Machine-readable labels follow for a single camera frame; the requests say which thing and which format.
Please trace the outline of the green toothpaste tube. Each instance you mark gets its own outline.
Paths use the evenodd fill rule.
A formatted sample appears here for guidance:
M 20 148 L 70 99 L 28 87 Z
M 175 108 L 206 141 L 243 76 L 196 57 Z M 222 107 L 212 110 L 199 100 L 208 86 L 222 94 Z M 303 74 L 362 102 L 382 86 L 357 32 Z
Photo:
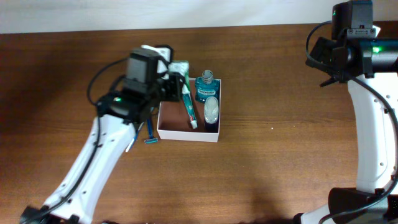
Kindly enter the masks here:
M 195 110 L 193 108 L 193 103 L 192 103 L 190 94 L 189 93 L 183 94 L 182 99 L 183 99 L 183 102 L 184 102 L 184 105 L 185 105 L 185 108 L 186 108 L 186 111 L 187 111 L 187 114 L 188 114 L 188 117 L 190 120 L 190 124 L 193 129 L 196 129 L 198 127 L 197 119 L 195 116 Z

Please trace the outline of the green white soap box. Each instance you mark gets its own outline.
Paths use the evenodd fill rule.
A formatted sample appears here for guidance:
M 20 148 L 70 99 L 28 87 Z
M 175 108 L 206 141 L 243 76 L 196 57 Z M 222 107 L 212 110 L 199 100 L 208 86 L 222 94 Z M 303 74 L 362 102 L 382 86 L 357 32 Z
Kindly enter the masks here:
M 177 72 L 184 77 L 182 94 L 186 95 L 190 93 L 190 80 L 189 80 L 189 62 L 187 60 L 174 60 L 169 65 L 171 72 Z

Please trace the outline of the teal mouthwash bottle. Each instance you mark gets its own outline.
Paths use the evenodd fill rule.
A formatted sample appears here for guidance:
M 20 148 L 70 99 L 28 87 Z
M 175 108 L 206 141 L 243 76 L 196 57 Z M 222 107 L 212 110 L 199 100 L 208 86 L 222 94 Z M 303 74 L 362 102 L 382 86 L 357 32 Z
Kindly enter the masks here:
M 220 81 L 213 78 L 211 70 L 205 70 L 200 77 L 195 79 L 195 88 L 195 99 L 200 103 L 204 103 L 211 96 L 217 100 L 220 97 Z

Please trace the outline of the blue white toothbrush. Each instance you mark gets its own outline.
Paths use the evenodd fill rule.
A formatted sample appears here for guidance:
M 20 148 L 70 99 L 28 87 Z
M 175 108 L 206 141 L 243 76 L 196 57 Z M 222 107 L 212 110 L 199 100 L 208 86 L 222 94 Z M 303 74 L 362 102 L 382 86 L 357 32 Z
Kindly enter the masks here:
M 136 132 L 135 132 L 135 135 L 134 135 L 134 138 L 132 139 L 132 141 L 131 141 L 131 142 L 129 143 L 129 145 L 127 146 L 125 152 L 129 152 L 129 151 L 132 149 L 132 147 L 133 147 L 135 141 L 137 140 L 138 135 L 139 135 L 139 133 L 140 133 L 140 131 L 141 131 L 141 129 L 142 129 L 143 126 L 144 126 L 144 122 L 142 122 L 142 123 L 139 125 L 139 127 L 137 128 L 137 130 L 136 130 Z

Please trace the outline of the dark blue pump bottle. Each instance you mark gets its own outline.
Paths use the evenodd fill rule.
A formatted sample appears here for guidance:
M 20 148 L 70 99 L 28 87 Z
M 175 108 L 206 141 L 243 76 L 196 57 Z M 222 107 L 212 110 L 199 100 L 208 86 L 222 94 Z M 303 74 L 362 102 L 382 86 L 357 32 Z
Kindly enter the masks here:
M 204 106 L 205 129 L 209 133 L 218 132 L 218 120 L 220 107 L 218 99 L 214 96 L 208 97 Z

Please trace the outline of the blue disposable razor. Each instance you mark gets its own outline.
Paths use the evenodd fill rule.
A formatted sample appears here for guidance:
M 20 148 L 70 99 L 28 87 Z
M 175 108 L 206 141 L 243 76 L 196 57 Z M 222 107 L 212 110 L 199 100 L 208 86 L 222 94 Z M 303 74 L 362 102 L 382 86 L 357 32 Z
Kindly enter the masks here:
M 146 121 L 146 125 L 149 137 L 144 141 L 144 143 L 145 144 L 157 143 L 159 140 L 154 136 L 152 128 L 152 120 L 150 118 Z

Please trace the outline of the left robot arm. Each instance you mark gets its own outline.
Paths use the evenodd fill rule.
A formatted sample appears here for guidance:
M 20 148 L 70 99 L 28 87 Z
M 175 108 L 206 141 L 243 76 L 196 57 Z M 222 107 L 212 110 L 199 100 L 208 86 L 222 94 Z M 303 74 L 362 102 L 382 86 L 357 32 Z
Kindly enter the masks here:
M 96 204 L 122 153 L 162 101 L 179 101 L 186 78 L 164 73 L 142 83 L 118 77 L 95 104 L 90 135 L 66 177 L 41 208 L 26 207 L 20 223 L 91 223 Z

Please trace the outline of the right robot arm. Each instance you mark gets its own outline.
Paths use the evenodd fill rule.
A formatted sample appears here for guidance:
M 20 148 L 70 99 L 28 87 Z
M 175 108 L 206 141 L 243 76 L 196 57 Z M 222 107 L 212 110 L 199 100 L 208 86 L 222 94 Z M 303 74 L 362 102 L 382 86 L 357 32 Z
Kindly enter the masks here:
M 355 187 L 331 189 L 326 205 L 296 214 L 293 222 L 397 223 L 397 41 L 320 37 L 306 64 L 329 74 L 323 86 L 348 86 L 358 173 Z

